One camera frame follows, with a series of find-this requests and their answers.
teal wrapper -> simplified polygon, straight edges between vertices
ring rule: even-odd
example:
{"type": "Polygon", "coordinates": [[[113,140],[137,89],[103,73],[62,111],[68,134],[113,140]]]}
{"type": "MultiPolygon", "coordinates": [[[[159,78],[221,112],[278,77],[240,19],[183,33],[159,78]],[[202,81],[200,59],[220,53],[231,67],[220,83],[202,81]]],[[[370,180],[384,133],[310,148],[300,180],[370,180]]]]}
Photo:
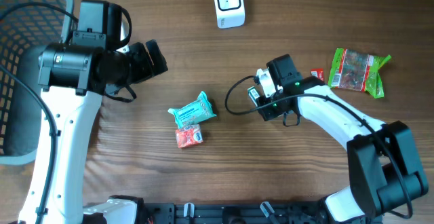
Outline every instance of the teal wrapper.
{"type": "Polygon", "coordinates": [[[186,105],[182,109],[169,109],[167,112],[175,116],[175,122],[180,129],[217,116],[212,113],[211,104],[208,102],[204,91],[191,104],[186,105]]]}

gray basket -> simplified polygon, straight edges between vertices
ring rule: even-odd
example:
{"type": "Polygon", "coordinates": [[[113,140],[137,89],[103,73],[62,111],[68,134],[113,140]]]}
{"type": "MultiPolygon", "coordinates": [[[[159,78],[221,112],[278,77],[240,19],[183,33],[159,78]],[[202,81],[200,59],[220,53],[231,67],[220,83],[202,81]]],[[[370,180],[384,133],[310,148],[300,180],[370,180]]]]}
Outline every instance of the gray basket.
{"type": "MultiPolygon", "coordinates": [[[[0,14],[17,3],[43,2],[73,13],[74,0],[0,0],[0,14]]],[[[46,7],[29,6],[0,22],[0,61],[37,93],[38,57],[45,46],[64,41],[71,19],[46,7]]],[[[22,165],[35,160],[41,108],[18,84],[0,71],[0,164],[22,165]]]]}

red package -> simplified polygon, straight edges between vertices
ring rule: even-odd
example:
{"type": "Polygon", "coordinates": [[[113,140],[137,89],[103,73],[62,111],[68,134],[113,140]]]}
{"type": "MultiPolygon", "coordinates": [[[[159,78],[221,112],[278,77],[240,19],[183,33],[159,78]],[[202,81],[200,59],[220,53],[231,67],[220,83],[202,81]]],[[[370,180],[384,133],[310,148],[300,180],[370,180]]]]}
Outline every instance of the red package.
{"type": "Polygon", "coordinates": [[[176,142],[180,149],[202,143],[201,127],[199,125],[191,125],[176,130],[176,142]]]}
{"type": "Polygon", "coordinates": [[[324,81],[323,69],[311,69],[311,75],[314,77],[318,77],[320,78],[320,80],[324,81]]]}

